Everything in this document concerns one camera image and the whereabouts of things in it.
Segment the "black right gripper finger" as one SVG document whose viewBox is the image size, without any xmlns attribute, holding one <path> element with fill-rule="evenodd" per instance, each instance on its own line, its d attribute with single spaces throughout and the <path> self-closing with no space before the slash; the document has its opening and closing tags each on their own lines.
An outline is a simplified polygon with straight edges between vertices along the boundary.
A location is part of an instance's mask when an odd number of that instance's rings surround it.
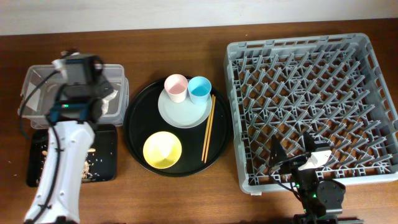
<svg viewBox="0 0 398 224">
<path fill-rule="evenodd" d="M 314 138 L 306 131 L 303 133 L 303 140 L 306 152 L 315 152 L 319 148 Z"/>
<path fill-rule="evenodd" d="M 279 162 L 283 162 L 287 160 L 287 155 L 285 153 L 284 148 L 280 144 L 280 141 L 276 137 L 276 135 L 272 135 L 271 137 L 271 150 L 269 156 L 269 166 L 275 166 Z"/>
</svg>

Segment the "wooden chopstick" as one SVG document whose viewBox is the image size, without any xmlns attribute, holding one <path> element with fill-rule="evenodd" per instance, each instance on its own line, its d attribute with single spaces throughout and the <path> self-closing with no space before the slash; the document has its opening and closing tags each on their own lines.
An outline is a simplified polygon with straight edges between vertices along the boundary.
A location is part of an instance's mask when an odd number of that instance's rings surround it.
<svg viewBox="0 0 398 224">
<path fill-rule="evenodd" d="M 205 138 L 204 138 L 204 143 L 203 143 L 203 150 L 202 150 L 202 155 L 201 155 L 201 161 L 204 162 L 205 161 L 205 152 L 206 152 L 206 144 L 207 144 L 207 139 L 208 139 L 208 133 L 209 133 L 209 129 L 210 129 L 210 116 L 212 114 L 212 110 L 213 110 L 213 102 L 214 102 L 214 95 L 211 96 L 211 110 L 210 110 L 210 114 L 208 116 L 207 119 L 207 123 L 206 123 L 206 131 L 205 131 Z"/>
<path fill-rule="evenodd" d="M 210 147 L 210 139 L 211 139 L 211 131 L 212 131 L 212 125 L 213 125 L 213 117 L 214 117 L 214 111 L 215 111 L 215 103 L 216 103 L 216 96 L 214 95 L 214 102 L 213 102 L 213 110 L 212 110 L 212 114 L 210 116 L 210 129 L 209 129 L 209 135 L 208 135 L 208 139 L 207 139 L 207 144 L 206 144 L 206 152 L 205 152 L 205 161 L 204 163 L 206 164 L 207 159 L 208 159 L 208 151 L 209 151 L 209 147 Z"/>
</svg>

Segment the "yellow bowl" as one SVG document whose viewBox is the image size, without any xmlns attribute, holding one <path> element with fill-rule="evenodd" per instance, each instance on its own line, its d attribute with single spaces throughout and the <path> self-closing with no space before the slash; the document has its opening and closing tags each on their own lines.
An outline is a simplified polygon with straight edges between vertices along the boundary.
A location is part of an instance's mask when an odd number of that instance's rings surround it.
<svg viewBox="0 0 398 224">
<path fill-rule="evenodd" d="M 153 168 L 167 169 L 175 165 L 182 155 L 182 144 L 176 135 L 160 131 L 147 138 L 143 146 L 145 161 Z"/>
</svg>

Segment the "pink plastic cup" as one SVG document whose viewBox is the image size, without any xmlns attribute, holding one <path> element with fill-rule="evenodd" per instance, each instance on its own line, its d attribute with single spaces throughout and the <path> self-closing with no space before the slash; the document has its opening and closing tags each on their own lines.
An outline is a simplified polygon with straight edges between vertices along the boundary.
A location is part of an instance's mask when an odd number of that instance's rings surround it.
<svg viewBox="0 0 398 224">
<path fill-rule="evenodd" d="M 187 97 L 188 81 L 181 74 L 173 74 L 166 78 L 164 88 L 173 102 L 181 103 Z"/>
</svg>

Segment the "blue plastic cup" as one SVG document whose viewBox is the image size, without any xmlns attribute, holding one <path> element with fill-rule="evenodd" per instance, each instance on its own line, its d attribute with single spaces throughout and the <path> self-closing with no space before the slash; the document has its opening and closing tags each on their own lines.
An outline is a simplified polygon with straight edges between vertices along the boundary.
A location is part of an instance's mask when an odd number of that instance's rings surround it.
<svg viewBox="0 0 398 224">
<path fill-rule="evenodd" d="M 188 93 L 196 105 L 205 104 L 211 91 L 211 83 L 205 77 L 194 77 L 188 81 Z"/>
</svg>

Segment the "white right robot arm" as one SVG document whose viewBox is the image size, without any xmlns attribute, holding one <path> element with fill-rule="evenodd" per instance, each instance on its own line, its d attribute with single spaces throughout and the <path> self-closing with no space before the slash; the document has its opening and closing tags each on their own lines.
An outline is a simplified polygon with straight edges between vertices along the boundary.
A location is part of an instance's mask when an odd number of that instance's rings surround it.
<svg viewBox="0 0 398 224">
<path fill-rule="evenodd" d="M 326 141 L 317 141 L 303 133 L 305 151 L 288 157 L 276 136 L 271 137 L 267 175 L 279 186 L 292 192 L 301 202 L 304 213 L 296 214 L 293 223 L 364 223 L 357 218 L 339 219 L 346 187 L 336 180 L 319 180 L 317 169 L 331 155 Z"/>
</svg>

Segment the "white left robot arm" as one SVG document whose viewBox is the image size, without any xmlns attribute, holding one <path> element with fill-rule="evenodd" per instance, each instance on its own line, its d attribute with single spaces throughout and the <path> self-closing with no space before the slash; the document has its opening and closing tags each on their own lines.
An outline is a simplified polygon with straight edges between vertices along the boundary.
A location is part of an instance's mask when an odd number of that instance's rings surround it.
<svg viewBox="0 0 398 224">
<path fill-rule="evenodd" d="M 48 149 L 39 187 L 24 223 L 79 223 L 86 155 L 95 140 L 103 98 L 113 87 L 104 75 L 62 85 L 45 118 Z"/>
</svg>

